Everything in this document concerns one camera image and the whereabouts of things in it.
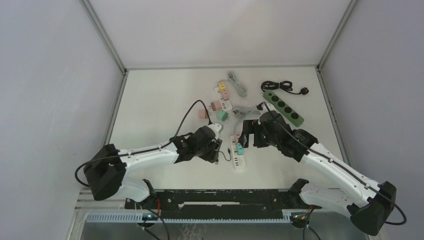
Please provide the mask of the pink charger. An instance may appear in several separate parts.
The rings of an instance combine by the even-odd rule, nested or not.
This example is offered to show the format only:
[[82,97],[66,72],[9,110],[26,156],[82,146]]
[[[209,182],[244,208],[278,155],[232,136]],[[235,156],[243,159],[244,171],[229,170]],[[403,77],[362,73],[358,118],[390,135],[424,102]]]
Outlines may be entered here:
[[198,110],[198,117],[200,119],[209,119],[210,118],[210,113],[208,110],[205,109],[199,109]]
[[214,112],[220,111],[220,110],[222,110],[222,105],[219,101],[213,101],[213,102],[210,103],[210,109]]
[[238,133],[235,134],[234,140],[235,140],[236,143],[239,141],[240,137],[241,137],[241,133],[240,132],[238,132]]
[[229,100],[229,93],[228,93],[228,91],[226,89],[223,89],[221,91],[221,96],[222,96],[222,99],[224,101],[228,101]]

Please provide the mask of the teal blue charger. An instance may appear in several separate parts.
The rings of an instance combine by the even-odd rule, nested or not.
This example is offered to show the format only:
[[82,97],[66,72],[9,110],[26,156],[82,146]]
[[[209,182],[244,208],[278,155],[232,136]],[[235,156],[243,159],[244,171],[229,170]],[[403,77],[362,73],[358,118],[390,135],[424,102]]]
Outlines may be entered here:
[[240,144],[240,143],[237,143],[237,144],[236,144],[236,153],[237,153],[239,156],[241,156],[241,155],[243,155],[243,154],[245,153],[245,149],[244,149],[244,147],[243,147],[243,145],[242,145],[242,144]]

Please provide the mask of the white power strip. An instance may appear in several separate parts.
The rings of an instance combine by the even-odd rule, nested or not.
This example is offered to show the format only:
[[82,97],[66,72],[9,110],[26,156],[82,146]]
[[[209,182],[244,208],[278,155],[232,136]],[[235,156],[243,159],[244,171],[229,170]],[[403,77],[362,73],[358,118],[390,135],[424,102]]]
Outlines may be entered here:
[[220,102],[221,106],[222,106],[222,110],[229,113],[233,110],[232,104],[230,102],[230,98],[229,100],[223,100],[222,98],[222,94],[221,91],[219,90],[219,87],[216,87],[214,89],[214,93],[218,99],[218,101]]
[[246,168],[246,161],[244,154],[238,155],[237,154],[237,147],[236,144],[239,142],[235,142],[235,136],[232,135],[229,137],[229,143],[230,143],[230,155],[233,162],[233,167],[236,171],[242,171]]

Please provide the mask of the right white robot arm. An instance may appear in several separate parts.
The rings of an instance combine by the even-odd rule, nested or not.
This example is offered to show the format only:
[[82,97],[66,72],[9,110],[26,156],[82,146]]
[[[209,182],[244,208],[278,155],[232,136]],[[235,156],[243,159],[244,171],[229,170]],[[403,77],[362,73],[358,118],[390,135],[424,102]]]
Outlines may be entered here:
[[303,129],[291,129],[275,110],[265,111],[259,119],[244,120],[239,141],[253,135],[257,148],[275,147],[296,162],[308,166],[336,184],[324,188],[299,178],[288,190],[295,208],[305,204],[339,213],[355,227],[377,236],[395,208],[396,187],[388,181],[378,183],[345,164],[330,153],[316,137]]

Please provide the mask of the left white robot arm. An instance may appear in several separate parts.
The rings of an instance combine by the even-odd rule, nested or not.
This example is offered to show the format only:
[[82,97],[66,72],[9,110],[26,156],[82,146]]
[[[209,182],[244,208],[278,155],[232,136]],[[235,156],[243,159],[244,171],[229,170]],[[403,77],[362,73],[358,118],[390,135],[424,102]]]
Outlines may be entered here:
[[221,130],[222,125],[212,123],[194,133],[172,137],[169,142],[138,149],[117,149],[114,144],[107,144],[80,168],[94,200],[122,197],[149,209],[157,200],[155,190],[147,179],[138,180],[132,175],[149,167],[177,164],[195,157],[216,162],[222,144]]

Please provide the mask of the green power strip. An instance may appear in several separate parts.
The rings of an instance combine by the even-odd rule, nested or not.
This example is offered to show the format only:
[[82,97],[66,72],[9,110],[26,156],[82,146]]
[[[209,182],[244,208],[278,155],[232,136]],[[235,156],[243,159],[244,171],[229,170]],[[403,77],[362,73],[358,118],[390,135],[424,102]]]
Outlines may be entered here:
[[262,96],[277,112],[283,115],[295,127],[300,127],[305,122],[302,116],[293,110],[293,108],[278,97],[272,90],[264,91]]

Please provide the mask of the green charger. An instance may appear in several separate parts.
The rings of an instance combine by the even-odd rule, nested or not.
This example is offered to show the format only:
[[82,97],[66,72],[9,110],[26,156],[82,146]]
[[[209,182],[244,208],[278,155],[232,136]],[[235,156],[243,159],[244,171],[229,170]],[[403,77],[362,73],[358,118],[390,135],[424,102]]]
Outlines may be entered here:
[[222,122],[225,122],[229,118],[229,114],[226,111],[220,110],[217,112],[216,118]]

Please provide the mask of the yellow charger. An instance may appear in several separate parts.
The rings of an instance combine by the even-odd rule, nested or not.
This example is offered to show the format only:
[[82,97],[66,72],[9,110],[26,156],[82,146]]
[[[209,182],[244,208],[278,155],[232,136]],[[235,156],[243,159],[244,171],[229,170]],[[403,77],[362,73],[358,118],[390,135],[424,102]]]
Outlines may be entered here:
[[219,83],[218,83],[218,88],[219,88],[219,91],[221,92],[221,91],[223,91],[223,90],[225,90],[226,89],[226,85],[225,85],[225,83],[224,82],[222,82],[222,81],[220,81]]

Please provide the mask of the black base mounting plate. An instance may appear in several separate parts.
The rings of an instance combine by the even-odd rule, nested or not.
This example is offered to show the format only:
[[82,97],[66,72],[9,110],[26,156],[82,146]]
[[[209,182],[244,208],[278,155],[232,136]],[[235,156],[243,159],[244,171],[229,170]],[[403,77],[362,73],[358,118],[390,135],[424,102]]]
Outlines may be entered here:
[[288,189],[165,189],[146,202],[126,199],[126,210],[158,211],[168,220],[282,220],[310,206]]

